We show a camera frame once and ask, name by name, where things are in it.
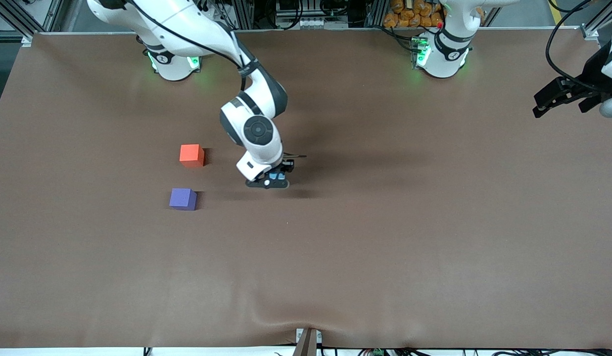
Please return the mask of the orange foam block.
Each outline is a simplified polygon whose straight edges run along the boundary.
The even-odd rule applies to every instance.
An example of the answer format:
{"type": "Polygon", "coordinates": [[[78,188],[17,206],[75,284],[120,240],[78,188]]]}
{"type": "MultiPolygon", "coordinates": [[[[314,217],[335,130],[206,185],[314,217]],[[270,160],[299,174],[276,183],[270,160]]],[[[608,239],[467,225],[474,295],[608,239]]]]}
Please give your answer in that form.
{"type": "Polygon", "coordinates": [[[179,162],[186,168],[197,168],[205,165],[205,151],[199,144],[182,144],[179,162]]]}

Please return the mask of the brown table edge clamp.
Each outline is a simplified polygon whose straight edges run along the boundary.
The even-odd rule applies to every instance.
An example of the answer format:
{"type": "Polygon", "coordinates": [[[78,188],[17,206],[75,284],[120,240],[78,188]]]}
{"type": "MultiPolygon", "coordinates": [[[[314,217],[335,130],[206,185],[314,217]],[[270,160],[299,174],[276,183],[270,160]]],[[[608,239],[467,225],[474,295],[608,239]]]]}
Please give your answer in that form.
{"type": "Polygon", "coordinates": [[[296,330],[296,348],[292,356],[321,356],[322,332],[314,328],[296,330]]]}

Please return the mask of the purple foam block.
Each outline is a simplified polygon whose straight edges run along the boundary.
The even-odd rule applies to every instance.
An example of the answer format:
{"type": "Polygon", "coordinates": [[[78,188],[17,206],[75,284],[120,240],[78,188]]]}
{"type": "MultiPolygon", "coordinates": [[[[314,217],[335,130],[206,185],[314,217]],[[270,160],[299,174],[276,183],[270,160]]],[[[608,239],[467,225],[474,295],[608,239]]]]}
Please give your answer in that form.
{"type": "Polygon", "coordinates": [[[190,188],[173,188],[170,194],[169,207],[179,211],[195,211],[197,192],[190,188]]]}

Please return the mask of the aluminium frame profile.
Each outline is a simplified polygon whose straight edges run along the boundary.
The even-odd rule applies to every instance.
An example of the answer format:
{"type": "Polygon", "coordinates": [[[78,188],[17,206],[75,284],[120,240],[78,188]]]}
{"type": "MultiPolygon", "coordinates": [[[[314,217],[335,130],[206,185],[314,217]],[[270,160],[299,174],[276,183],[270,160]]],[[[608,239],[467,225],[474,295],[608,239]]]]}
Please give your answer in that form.
{"type": "Polygon", "coordinates": [[[383,26],[383,19],[390,10],[390,0],[366,0],[365,27],[383,26]]]}
{"type": "Polygon", "coordinates": [[[598,30],[612,24],[612,0],[592,0],[589,4],[601,2],[602,9],[589,20],[588,23],[581,25],[581,32],[584,39],[587,41],[595,41],[598,39],[598,30]]]}
{"type": "Polygon", "coordinates": [[[238,29],[252,30],[255,0],[232,0],[232,2],[238,29]]]}
{"type": "Polygon", "coordinates": [[[46,32],[59,32],[70,0],[36,0],[36,3],[41,3],[46,32]]]}

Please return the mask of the brown table cover sheet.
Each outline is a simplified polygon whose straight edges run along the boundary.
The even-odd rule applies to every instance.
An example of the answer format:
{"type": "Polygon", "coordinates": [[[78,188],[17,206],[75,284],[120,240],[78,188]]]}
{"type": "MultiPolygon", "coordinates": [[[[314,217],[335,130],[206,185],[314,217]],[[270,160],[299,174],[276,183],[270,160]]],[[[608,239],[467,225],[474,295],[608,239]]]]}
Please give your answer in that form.
{"type": "Polygon", "coordinates": [[[0,100],[0,348],[612,349],[612,119],[535,119],[546,30],[435,80],[377,30],[242,33],[288,92],[288,189],[246,187],[224,59],[38,35],[0,100]],[[179,162],[199,144],[205,165],[179,162]],[[195,211],[169,207],[173,188],[195,211]]]}

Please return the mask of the bag of orange items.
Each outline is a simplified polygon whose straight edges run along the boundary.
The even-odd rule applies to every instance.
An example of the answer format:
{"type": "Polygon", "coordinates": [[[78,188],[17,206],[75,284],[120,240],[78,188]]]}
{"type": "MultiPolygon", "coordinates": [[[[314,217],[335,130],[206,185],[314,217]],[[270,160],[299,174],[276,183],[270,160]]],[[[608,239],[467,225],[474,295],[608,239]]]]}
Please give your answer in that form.
{"type": "Polygon", "coordinates": [[[390,0],[389,5],[385,28],[436,28],[446,14],[439,0],[390,0]]]}

